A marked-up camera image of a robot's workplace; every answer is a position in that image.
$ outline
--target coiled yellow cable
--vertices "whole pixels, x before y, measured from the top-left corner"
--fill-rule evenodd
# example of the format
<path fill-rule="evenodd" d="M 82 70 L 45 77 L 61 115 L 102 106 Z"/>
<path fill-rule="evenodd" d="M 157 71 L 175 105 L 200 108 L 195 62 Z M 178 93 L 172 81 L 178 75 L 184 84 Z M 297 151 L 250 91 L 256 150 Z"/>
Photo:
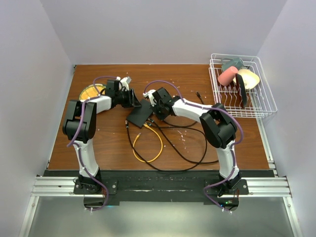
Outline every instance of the coiled yellow cable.
<path fill-rule="evenodd" d="M 150 129 L 152 132 L 154 132 L 154 133 L 157 135 L 157 137 L 159 138 L 160 143 L 161 143 L 161 149 L 160 149 L 160 152 L 158 153 L 158 155 L 157 155 L 155 158 L 153 158 L 152 160 L 147 161 L 148 163 L 150 163 L 150 162 L 153 162 L 154 160 L 156 160 L 156 159 L 160 156 L 160 154 L 161 154 L 161 152 L 162 152 L 162 149 L 163 149 L 163 143 L 162 143 L 161 137 L 159 136 L 159 134 L 158 134 L 155 130 L 153 130 L 153 129 L 152 129 L 151 127 L 149 127 L 147 124 L 144 124 L 144 127 L 145 127 L 145 128 L 148 128 L 148 129 Z M 135 138 L 135 140 L 134 140 L 134 142 L 133 142 L 133 147 L 135 147 L 135 143 L 136 143 L 137 139 L 139 138 L 139 136 L 140 136 L 140 133 L 136 136 L 136 138 Z M 136 155 L 134 149 L 133 149 L 133 153 L 134 153 L 134 156 L 136 157 L 136 159 L 138 159 L 138 160 L 139 160 L 140 162 L 142 162 L 142 163 L 145 163 L 142 159 L 140 159 L 140 158 Z"/>

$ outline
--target wooden tabletop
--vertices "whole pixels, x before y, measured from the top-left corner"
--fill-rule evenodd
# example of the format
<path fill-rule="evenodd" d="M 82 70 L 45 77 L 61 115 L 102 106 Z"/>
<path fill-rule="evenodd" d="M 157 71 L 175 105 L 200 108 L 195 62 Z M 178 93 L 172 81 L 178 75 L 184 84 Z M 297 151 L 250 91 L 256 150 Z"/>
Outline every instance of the wooden tabletop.
<path fill-rule="evenodd" d="M 78 65 L 70 87 L 65 108 L 70 99 L 78 99 L 81 91 L 92 84 L 94 78 L 111 75 L 121 78 L 130 76 L 132 82 L 130 87 L 135 89 L 136 96 L 140 101 L 145 86 L 153 80 L 166 80 L 176 85 L 184 98 L 200 103 L 196 96 L 199 91 L 206 104 L 214 104 L 212 86 L 210 82 L 208 65 Z M 149 89 L 164 87 L 171 95 L 176 95 L 176 91 L 165 83 L 154 83 Z M 120 105 L 97 115 L 96 132 L 93 138 L 93 147 L 96 160 L 102 170 L 137 170 L 152 169 L 145 163 L 138 161 L 128 142 L 125 119 L 132 111 L 132 108 L 124 109 Z M 78 169 L 78 161 L 73 147 L 67 148 L 67 136 L 62 132 L 61 120 L 56 142 L 48 169 L 50 170 L 71 170 Z M 269 169 L 266 154 L 261 141 L 256 119 L 238 118 L 244 130 L 244 141 L 236 147 L 237 164 L 240 169 Z M 168 122 L 186 125 L 192 123 L 191 120 L 182 117 L 168 117 Z M 202 130 L 198 123 L 194 128 Z M 136 149 L 147 160 L 152 159 L 160 150 L 159 139 L 153 132 L 146 128 L 141 130 L 132 124 L 130 125 L 131 139 L 141 132 L 141 136 L 136 143 Z M 188 129 L 165 129 L 165 133 L 173 142 L 175 147 L 188 159 L 199 161 L 205 149 L 205 139 L 198 132 Z M 163 138 L 165 147 L 160 157 L 152 164 L 160 169 L 185 169 L 192 164 L 184 161 L 173 148 Z M 216 151 L 208 145 L 207 154 L 204 161 L 217 159 Z M 219 169 L 218 164 L 199 165 L 195 169 Z"/>

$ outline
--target white wire dish rack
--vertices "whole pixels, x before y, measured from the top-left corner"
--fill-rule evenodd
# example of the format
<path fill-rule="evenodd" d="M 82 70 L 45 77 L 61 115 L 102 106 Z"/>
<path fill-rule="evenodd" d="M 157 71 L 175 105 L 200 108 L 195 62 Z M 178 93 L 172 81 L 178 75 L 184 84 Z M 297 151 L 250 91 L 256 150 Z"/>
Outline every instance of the white wire dish rack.
<path fill-rule="evenodd" d="M 223 63 L 229 62 L 228 58 L 241 58 L 244 66 L 260 78 L 260 82 L 255 88 L 246 90 L 247 104 L 244 107 L 239 96 L 241 95 L 240 88 L 237 89 L 233 82 L 228 86 L 222 86 L 217 80 L 223 72 L 221 66 Z M 213 53 L 209 71 L 215 102 L 222 103 L 232 116 L 237 118 L 264 118 L 277 111 L 275 100 L 258 57 Z"/>

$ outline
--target wall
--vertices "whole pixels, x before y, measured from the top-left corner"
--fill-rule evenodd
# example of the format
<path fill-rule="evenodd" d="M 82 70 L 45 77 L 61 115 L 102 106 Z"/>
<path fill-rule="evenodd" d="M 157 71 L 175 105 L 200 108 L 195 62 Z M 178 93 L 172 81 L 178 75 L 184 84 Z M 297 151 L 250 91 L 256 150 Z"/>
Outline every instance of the wall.
<path fill-rule="evenodd" d="M 286 0 L 41 0 L 71 62 L 209 62 L 256 55 Z"/>
<path fill-rule="evenodd" d="M 288 0 L 258 53 L 278 106 L 265 121 L 268 140 L 306 237 L 316 231 L 315 9 L 313 0 Z"/>
<path fill-rule="evenodd" d="M 71 63 L 38 0 L 0 3 L 0 232 L 18 236 L 54 144 Z"/>

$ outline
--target pink cup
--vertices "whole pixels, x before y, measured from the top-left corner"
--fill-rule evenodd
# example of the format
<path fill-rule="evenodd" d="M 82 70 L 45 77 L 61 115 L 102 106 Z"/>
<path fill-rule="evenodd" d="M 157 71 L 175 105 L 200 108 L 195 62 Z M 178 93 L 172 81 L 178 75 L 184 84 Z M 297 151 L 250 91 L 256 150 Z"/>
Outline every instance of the pink cup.
<path fill-rule="evenodd" d="M 234 66 L 226 69 L 221 75 L 218 76 L 218 82 L 223 86 L 228 86 L 234 79 L 236 73 L 238 73 L 238 69 Z"/>

